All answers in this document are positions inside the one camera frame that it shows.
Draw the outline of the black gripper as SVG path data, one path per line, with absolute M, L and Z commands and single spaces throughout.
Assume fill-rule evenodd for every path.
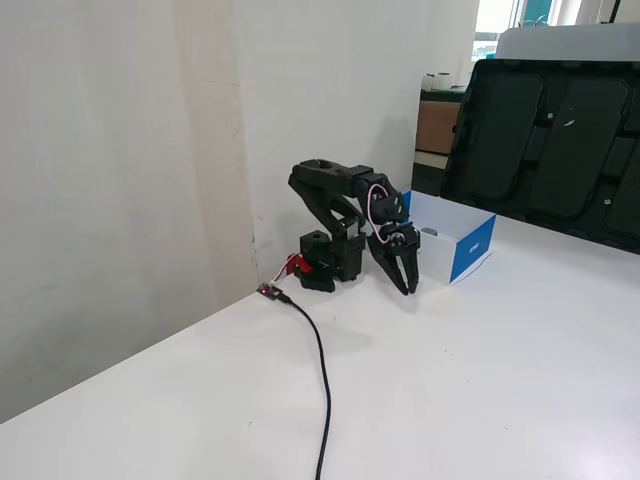
M 367 238 L 373 259 L 405 296 L 414 293 L 419 283 L 420 242 L 420 233 L 411 222 L 388 223 Z M 402 262 L 406 281 L 398 265 L 398 259 Z

